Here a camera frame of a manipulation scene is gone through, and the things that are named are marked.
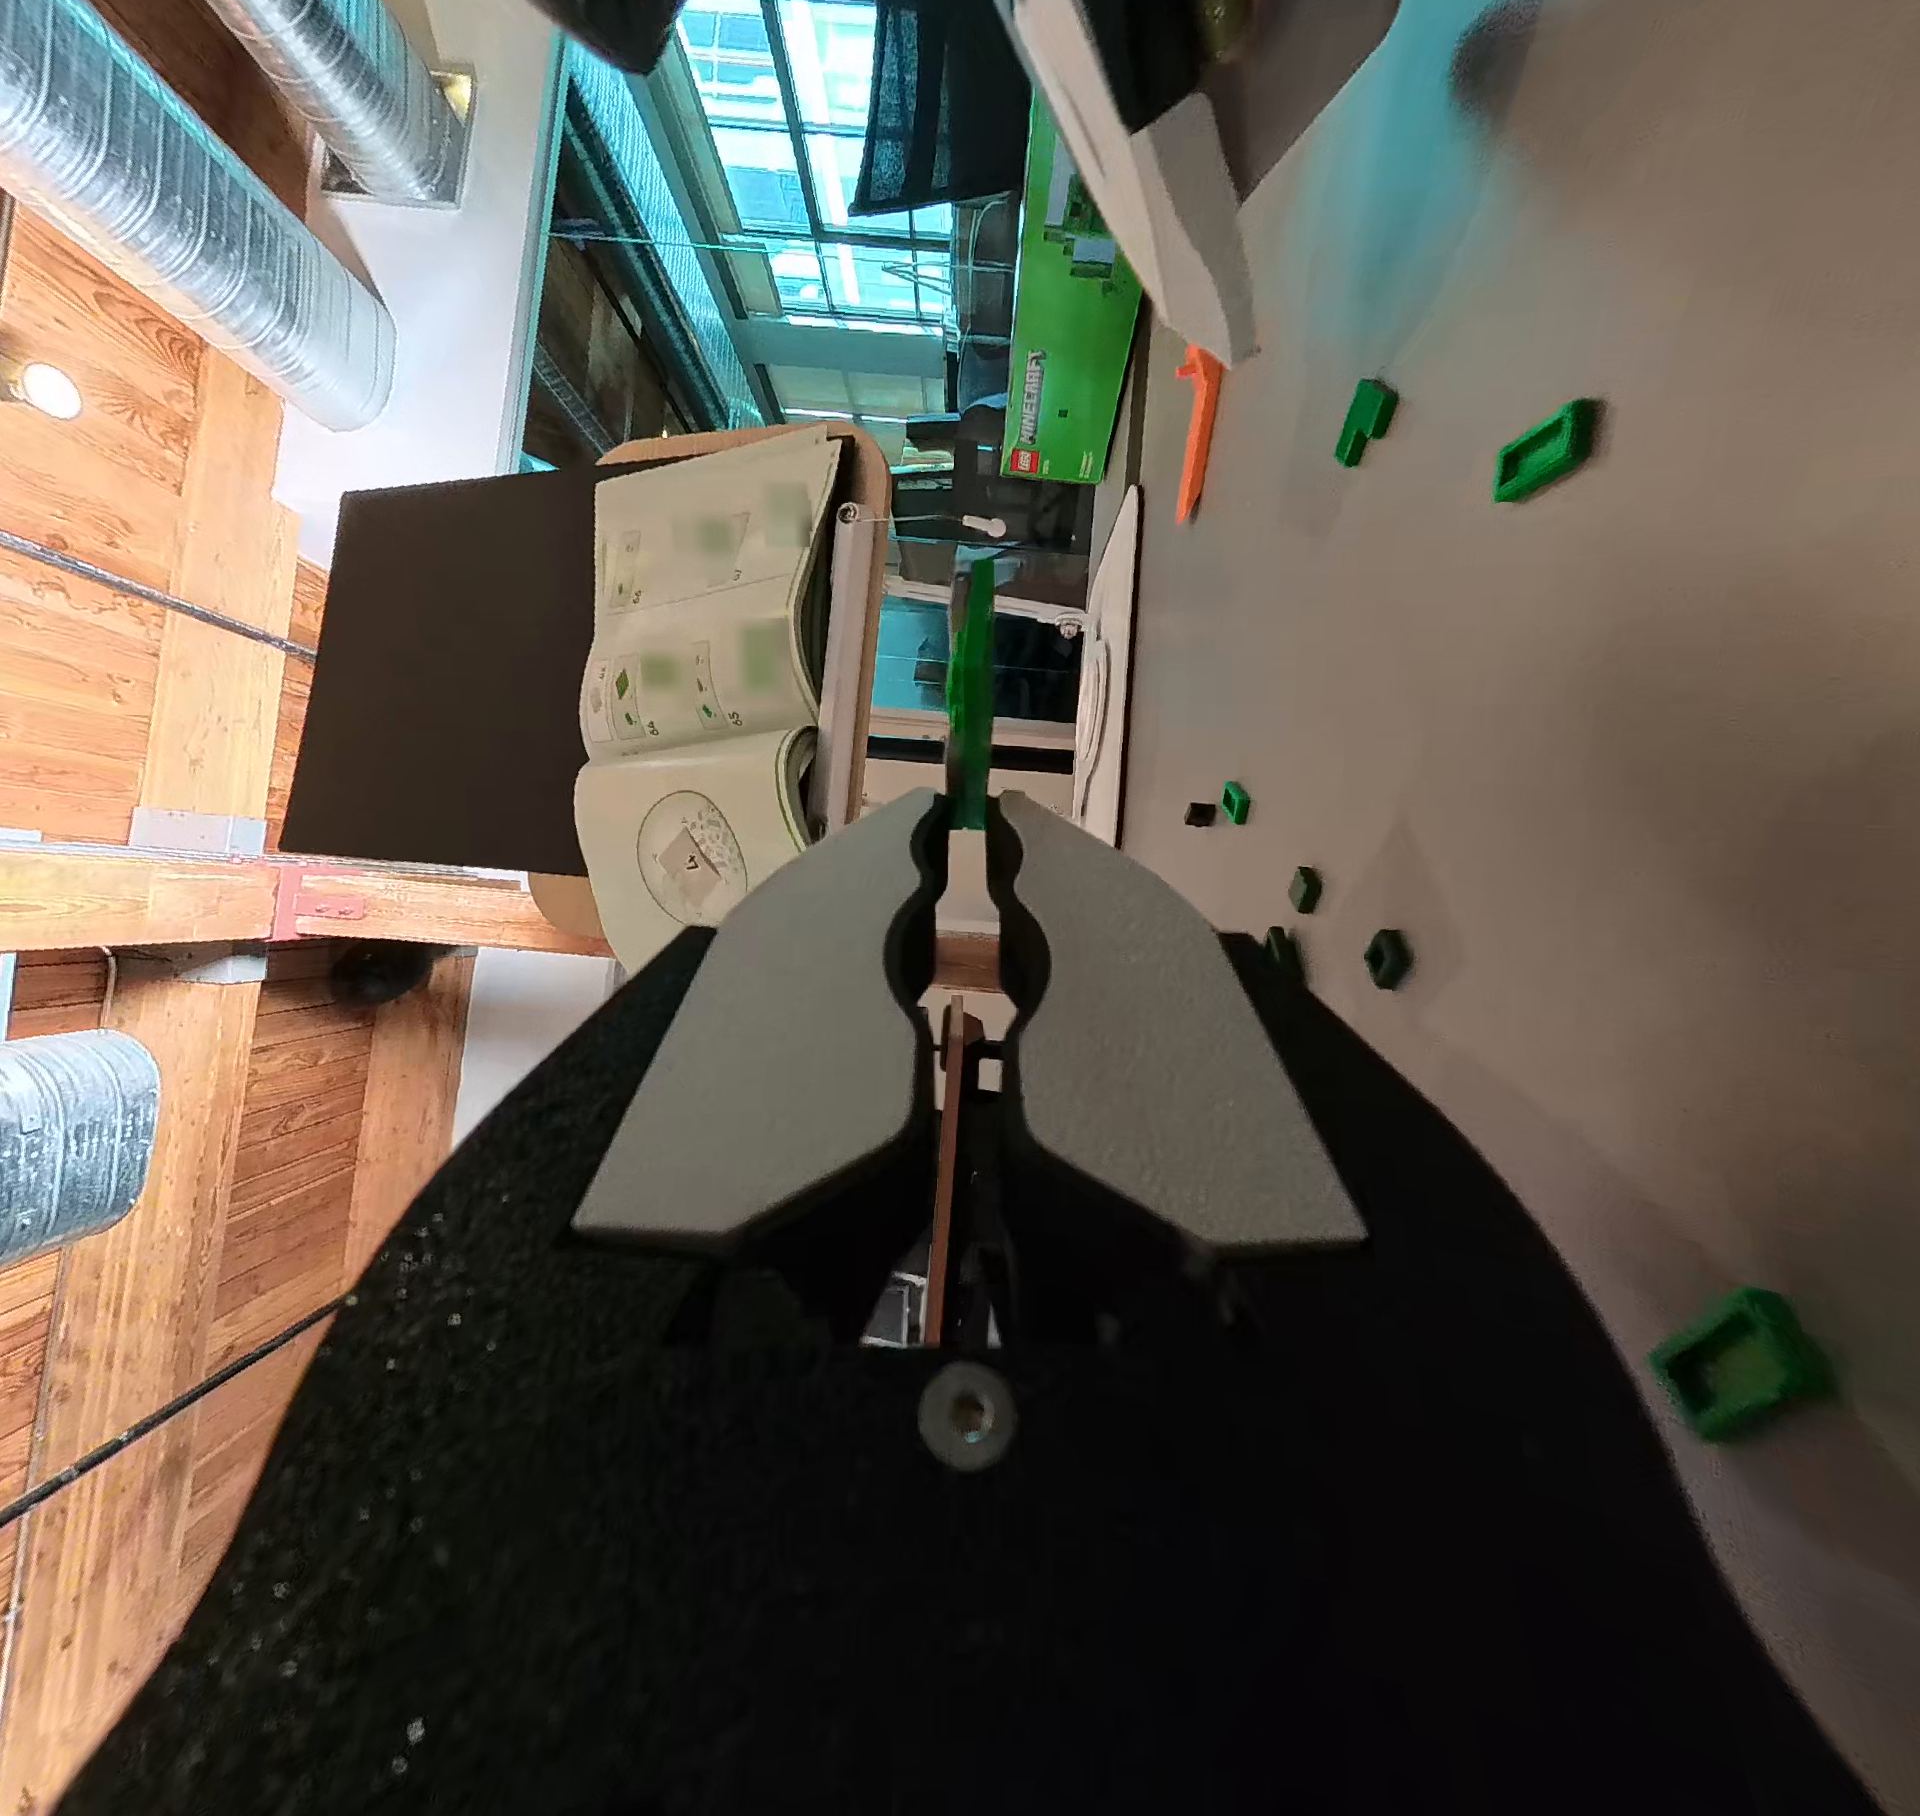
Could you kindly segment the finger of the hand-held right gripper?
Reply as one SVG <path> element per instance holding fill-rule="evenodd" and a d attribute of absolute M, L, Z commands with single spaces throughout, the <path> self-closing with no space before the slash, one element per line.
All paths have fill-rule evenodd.
<path fill-rule="evenodd" d="M 1147 179 L 1182 196 L 1188 176 L 1222 174 L 1246 198 L 1380 48 L 1402 0 L 1166 0 L 1163 67 L 1177 107 L 1212 113 L 1212 134 L 1170 149 L 1173 114 L 1155 120 L 1163 150 Z"/>
<path fill-rule="evenodd" d="M 1241 196 L 1212 101 L 1191 85 L 1137 128 L 1088 0 L 994 0 L 1093 203 L 1165 323 L 1222 364 L 1256 354 Z"/>

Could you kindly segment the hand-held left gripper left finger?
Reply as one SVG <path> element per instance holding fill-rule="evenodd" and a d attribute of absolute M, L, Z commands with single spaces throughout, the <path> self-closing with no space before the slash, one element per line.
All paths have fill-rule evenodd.
<path fill-rule="evenodd" d="M 880 1259 L 920 1236 L 949 823 L 949 796 L 912 788 L 732 908 L 576 1206 L 578 1236 L 721 1256 L 835 1217 Z"/>

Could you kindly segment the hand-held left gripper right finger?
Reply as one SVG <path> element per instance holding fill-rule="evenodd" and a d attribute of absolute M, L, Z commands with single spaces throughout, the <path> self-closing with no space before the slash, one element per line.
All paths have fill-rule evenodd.
<path fill-rule="evenodd" d="M 1358 1249 L 1362 1215 L 1218 933 L 1033 799 L 990 800 L 986 875 L 1031 1145 L 1215 1256 Z"/>

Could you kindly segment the green lego base plate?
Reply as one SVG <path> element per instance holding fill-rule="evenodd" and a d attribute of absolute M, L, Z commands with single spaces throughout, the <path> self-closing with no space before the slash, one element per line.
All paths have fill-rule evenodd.
<path fill-rule="evenodd" d="M 994 741 L 997 560 L 983 547 L 961 547 L 950 585 L 947 674 L 949 741 L 945 782 L 950 831 L 986 825 Z M 988 1122 L 980 1072 L 990 1056 L 983 1022 L 957 992 L 942 1016 L 942 1075 L 935 1205 L 924 1276 L 924 1343 L 961 1349 L 985 1343 L 992 1323 L 992 1285 L 985 1246 L 988 1206 L 980 1200 Z"/>

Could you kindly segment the green lego set box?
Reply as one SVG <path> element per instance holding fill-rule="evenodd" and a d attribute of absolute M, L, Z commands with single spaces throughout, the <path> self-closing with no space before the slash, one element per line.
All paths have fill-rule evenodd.
<path fill-rule="evenodd" d="M 1099 484 L 1134 354 L 1142 287 L 1045 98 L 1028 116 L 1003 474 Z"/>

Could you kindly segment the orange brick separator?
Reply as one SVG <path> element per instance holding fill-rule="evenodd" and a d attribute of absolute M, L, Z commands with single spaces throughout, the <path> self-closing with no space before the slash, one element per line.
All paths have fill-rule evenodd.
<path fill-rule="evenodd" d="M 1186 427 L 1182 466 L 1175 496 L 1175 521 L 1188 525 L 1202 506 L 1218 407 L 1226 383 L 1226 366 L 1199 343 L 1188 343 L 1177 380 L 1191 387 L 1191 417 Z"/>

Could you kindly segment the large glass window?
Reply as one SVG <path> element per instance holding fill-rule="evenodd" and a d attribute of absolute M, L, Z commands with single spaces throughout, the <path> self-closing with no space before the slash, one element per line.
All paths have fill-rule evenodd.
<path fill-rule="evenodd" d="M 859 215 L 875 0 L 684 0 L 659 64 L 572 48 L 546 292 L 572 246 L 661 371 L 668 431 L 851 420 L 907 476 L 911 422 L 1005 388 L 1006 200 Z"/>

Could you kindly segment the open instruction booklet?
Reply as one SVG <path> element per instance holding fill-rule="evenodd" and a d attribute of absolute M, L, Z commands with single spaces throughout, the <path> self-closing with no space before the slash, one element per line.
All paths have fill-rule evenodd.
<path fill-rule="evenodd" d="M 812 845 L 843 460 L 812 429 L 592 493 L 574 826 L 631 973 Z"/>

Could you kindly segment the black mesh office chair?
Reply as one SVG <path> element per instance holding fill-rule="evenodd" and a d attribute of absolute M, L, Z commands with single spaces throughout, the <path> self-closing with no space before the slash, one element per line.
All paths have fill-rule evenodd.
<path fill-rule="evenodd" d="M 875 0 L 868 116 L 853 220 L 972 200 L 957 156 L 952 57 L 972 40 L 974 0 Z"/>

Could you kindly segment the black ceiling fixture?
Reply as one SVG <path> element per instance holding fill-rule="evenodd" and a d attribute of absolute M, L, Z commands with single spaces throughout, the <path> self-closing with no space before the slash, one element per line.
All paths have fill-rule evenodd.
<path fill-rule="evenodd" d="M 345 943 L 333 957 L 328 991 L 342 1008 L 381 1008 L 426 986 L 434 969 L 452 955 L 448 945 L 390 938 Z"/>

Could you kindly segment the black panel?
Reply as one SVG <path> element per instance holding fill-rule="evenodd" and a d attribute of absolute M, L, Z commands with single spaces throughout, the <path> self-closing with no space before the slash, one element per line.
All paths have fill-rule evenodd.
<path fill-rule="evenodd" d="M 603 478 L 342 496 L 285 853 L 587 877 L 574 785 Z"/>

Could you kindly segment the wooden ceiling beam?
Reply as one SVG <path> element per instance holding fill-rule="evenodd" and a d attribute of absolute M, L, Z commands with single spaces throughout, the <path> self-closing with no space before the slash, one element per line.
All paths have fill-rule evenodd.
<path fill-rule="evenodd" d="M 526 884 L 457 869 L 188 859 L 110 845 L 6 843 L 2 948 L 160 948 L 270 943 L 277 867 L 362 875 L 367 921 L 317 940 L 405 940 L 451 948 L 609 961 L 609 943 L 552 923 Z"/>

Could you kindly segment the white flat base plate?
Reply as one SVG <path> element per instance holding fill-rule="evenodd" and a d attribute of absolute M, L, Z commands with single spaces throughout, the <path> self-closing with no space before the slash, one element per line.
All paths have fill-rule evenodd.
<path fill-rule="evenodd" d="M 1080 634 L 1070 820 L 1095 840 L 1122 840 L 1124 782 L 1140 590 L 1142 491 L 1130 484 L 1093 574 Z"/>

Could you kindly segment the green lego frame piece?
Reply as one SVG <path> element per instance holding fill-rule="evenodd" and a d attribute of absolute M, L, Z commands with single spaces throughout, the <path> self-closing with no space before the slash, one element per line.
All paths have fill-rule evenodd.
<path fill-rule="evenodd" d="M 1728 1293 L 1662 1338 L 1647 1367 L 1706 1444 L 1750 1439 L 1791 1409 L 1831 1399 L 1837 1386 L 1829 1355 L 1793 1302 L 1758 1287 Z"/>
<path fill-rule="evenodd" d="M 1497 456 L 1492 502 L 1526 502 L 1579 472 L 1593 456 L 1599 418 L 1596 399 L 1576 397 L 1506 442 Z"/>

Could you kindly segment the red metal bracket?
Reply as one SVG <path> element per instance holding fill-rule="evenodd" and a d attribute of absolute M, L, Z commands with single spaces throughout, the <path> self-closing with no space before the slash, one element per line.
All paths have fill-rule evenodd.
<path fill-rule="evenodd" d="M 275 867 L 270 945 L 327 938 L 368 919 L 365 877 L 354 869 Z"/>

